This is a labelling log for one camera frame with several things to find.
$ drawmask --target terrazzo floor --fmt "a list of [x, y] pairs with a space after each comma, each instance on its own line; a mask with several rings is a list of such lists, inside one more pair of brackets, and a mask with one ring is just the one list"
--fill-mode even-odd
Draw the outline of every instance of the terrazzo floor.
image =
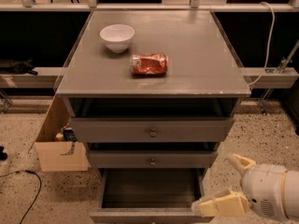
[[[32, 144], [49, 104], [47, 101], [38, 103], [32, 110], [22, 110], [18, 104], [7, 114], [0, 115], [0, 144], [8, 154], [8, 159], [0, 162], [0, 175], [29, 169], [42, 180], [40, 194], [23, 224], [93, 223], [89, 213], [97, 208], [100, 189], [96, 172], [43, 173], [40, 170]], [[295, 133], [295, 125], [279, 101], [268, 101], [265, 107], [267, 116], [261, 114], [254, 100], [244, 101], [238, 108], [235, 124], [204, 178], [207, 195], [224, 188], [240, 190], [240, 175], [226, 160], [231, 153], [247, 156], [258, 163], [280, 164], [299, 171], [299, 135]], [[0, 223], [20, 223], [37, 191], [38, 179], [34, 175], [19, 173], [0, 178]], [[250, 211], [242, 218], [215, 217], [210, 223], [278, 222], [257, 217]]]

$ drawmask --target cabinet top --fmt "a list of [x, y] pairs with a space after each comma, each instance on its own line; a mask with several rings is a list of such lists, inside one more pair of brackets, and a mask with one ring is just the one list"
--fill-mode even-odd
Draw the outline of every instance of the cabinet top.
[[[99, 32], [110, 24], [135, 29], [124, 53], [108, 50]], [[163, 52], [163, 77], [131, 74], [130, 56]], [[57, 90], [63, 97], [245, 97], [250, 89], [208, 11], [94, 11]]]

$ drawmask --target drawer handle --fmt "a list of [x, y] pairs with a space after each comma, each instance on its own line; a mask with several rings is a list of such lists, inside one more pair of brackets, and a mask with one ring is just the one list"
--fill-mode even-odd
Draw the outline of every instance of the drawer handle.
[[151, 159], [149, 162], [150, 166], [155, 166], [156, 165], [156, 160], [155, 159]]
[[155, 129], [151, 129], [150, 132], [149, 132], [149, 136], [152, 137], [152, 138], [156, 137], [157, 136], [156, 130]]

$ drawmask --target electrical cord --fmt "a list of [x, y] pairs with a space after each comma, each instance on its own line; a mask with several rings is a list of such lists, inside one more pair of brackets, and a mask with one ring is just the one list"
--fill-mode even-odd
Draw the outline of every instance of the electrical cord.
[[[261, 2], [262, 5], [269, 7], [272, 13], [272, 23], [271, 23], [271, 28], [269, 31], [269, 37], [268, 37], [268, 43], [267, 43], [267, 51], [266, 51], [266, 55], [265, 55], [265, 61], [264, 61], [264, 66], [263, 69], [265, 70], [265, 68], [267, 67], [268, 64], [268, 59], [269, 59], [269, 52], [270, 52], [270, 43], [271, 43], [271, 38], [272, 38], [272, 33], [273, 33], [273, 27], [274, 27], [274, 23], [275, 23], [275, 13], [273, 8], [266, 2]], [[262, 77], [262, 75], [258, 76], [254, 81], [252, 81], [249, 86], [254, 85], [260, 78]]]
[[35, 176], [37, 176], [37, 178], [38, 178], [38, 180], [39, 180], [39, 188], [38, 188], [38, 191], [37, 191], [37, 193], [36, 193], [36, 196], [35, 196], [34, 200], [32, 201], [31, 205], [28, 207], [27, 211], [25, 212], [25, 214], [24, 214], [23, 217], [21, 218], [20, 224], [22, 224], [22, 222], [23, 222], [24, 219], [26, 218], [28, 212], [30, 211], [30, 209], [32, 208], [32, 206], [34, 205], [34, 203], [36, 202], [36, 199], [37, 199], [37, 197], [38, 197], [38, 195], [39, 195], [39, 193], [40, 193], [40, 191], [41, 191], [41, 184], [42, 184], [42, 181], [41, 181], [40, 176], [39, 176], [36, 172], [31, 171], [31, 170], [18, 170], [18, 171], [14, 171], [14, 172], [8, 173], [8, 174], [6, 174], [6, 175], [0, 175], [0, 178], [1, 178], [1, 177], [6, 177], [6, 176], [9, 176], [9, 175], [19, 174], [19, 173], [21, 173], [21, 172], [25, 172], [25, 173], [27, 173], [27, 174], [29, 174], [29, 175], [35, 175]]

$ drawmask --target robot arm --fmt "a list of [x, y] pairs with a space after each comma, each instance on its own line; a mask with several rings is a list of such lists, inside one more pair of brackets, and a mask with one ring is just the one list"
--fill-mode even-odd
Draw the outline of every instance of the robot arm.
[[242, 217], [251, 208], [260, 217], [277, 221], [299, 220], [299, 172], [262, 164], [238, 155], [230, 163], [242, 175], [243, 193], [231, 190], [192, 204], [202, 217]]

